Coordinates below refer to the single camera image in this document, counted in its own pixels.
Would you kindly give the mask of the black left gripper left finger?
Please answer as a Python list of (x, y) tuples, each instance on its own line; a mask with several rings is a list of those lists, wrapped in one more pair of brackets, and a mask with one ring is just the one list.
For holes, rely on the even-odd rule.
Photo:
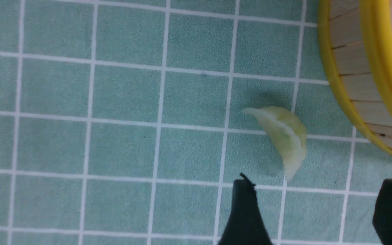
[(255, 184), (246, 175), (233, 182), (231, 213), (220, 245), (272, 245), (257, 202)]

